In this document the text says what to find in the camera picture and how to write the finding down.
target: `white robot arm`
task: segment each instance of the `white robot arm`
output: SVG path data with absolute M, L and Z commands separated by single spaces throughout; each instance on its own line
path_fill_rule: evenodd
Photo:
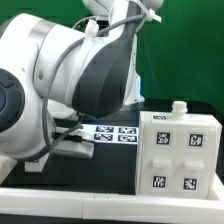
M 84 1 L 94 12 L 93 2 L 113 6 L 111 25 L 141 14 L 137 0 Z M 122 107 L 135 74 L 136 23 L 106 31 L 94 38 L 27 14 L 0 27 L 0 153 L 27 161 L 49 152 L 56 127 L 48 113 L 43 131 L 48 98 L 96 118 Z

